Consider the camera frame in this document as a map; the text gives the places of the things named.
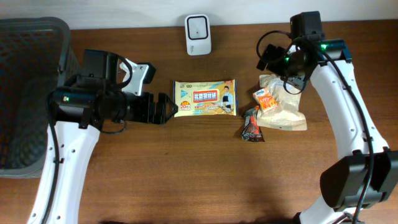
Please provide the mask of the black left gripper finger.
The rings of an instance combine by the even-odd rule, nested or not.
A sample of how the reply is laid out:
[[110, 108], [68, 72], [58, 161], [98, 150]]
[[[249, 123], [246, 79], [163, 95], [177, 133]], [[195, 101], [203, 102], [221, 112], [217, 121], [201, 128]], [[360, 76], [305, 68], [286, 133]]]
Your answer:
[[177, 110], [178, 109], [178, 106], [169, 97], [169, 95], [167, 95], [165, 93], [159, 93], [158, 97], [159, 97], [158, 104], [160, 105], [161, 108], [166, 110], [167, 106], [170, 105], [173, 110]]
[[173, 108], [171, 112], [167, 112], [166, 109], [161, 109], [160, 110], [160, 115], [159, 115], [159, 124], [165, 124], [170, 118], [172, 118], [176, 113], [178, 112], [178, 109]]

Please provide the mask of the orange tissue pack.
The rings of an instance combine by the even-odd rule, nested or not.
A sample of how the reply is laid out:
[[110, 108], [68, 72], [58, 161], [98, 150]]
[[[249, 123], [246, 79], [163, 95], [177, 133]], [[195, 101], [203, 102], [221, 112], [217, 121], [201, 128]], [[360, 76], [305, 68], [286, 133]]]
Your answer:
[[254, 92], [254, 99], [257, 101], [262, 112], [269, 111], [277, 106], [277, 102], [274, 97], [270, 94], [269, 90], [264, 87]]

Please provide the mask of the yellow wet wipes pack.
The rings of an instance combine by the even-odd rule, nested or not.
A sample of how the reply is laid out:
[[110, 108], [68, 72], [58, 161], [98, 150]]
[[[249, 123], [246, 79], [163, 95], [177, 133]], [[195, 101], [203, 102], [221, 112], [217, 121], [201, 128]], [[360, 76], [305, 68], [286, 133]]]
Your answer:
[[237, 115], [236, 80], [174, 82], [175, 117]]

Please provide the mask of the beige grain bag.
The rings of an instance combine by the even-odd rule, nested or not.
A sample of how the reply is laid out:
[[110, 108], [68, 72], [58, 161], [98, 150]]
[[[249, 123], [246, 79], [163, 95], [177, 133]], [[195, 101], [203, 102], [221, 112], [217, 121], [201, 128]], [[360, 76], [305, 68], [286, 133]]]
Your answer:
[[290, 84], [276, 75], [260, 75], [259, 86], [267, 88], [276, 100], [276, 107], [263, 112], [257, 112], [257, 125], [265, 128], [274, 128], [284, 131], [306, 131], [305, 115], [299, 111], [301, 94]]

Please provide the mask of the black red snack packet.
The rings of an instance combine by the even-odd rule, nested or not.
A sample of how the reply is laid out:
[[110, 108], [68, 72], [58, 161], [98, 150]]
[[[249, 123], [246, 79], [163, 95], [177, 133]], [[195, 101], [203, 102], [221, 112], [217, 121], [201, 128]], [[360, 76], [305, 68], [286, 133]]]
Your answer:
[[260, 127], [257, 125], [257, 112], [259, 111], [259, 106], [255, 106], [245, 112], [244, 118], [244, 128], [241, 133], [241, 137], [245, 141], [250, 142], [264, 142], [264, 137]]

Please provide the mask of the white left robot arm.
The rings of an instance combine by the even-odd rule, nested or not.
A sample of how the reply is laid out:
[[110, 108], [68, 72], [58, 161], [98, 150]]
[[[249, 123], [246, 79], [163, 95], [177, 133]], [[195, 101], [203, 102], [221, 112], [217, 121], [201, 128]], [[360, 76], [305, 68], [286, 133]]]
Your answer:
[[29, 223], [77, 223], [86, 170], [103, 124], [164, 124], [178, 106], [165, 93], [144, 92], [155, 67], [86, 49], [83, 69], [50, 92], [47, 152]]

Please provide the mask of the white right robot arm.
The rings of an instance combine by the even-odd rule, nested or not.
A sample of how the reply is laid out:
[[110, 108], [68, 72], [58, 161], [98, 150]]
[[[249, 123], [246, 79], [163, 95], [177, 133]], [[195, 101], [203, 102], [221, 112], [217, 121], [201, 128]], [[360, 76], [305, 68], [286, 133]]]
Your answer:
[[352, 56], [341, 39], [325, 37], [318, 11], [290, 19], [291, 46], [280, 58], [285, 79], [303, 75], [319, 94], [331, 123], [338, 162], [320, 177], [321, 195], [294, 222], [357, 223], [359, 213], [386, 201], [397, 185], [397, 152], [375, 127], [359, 92]]

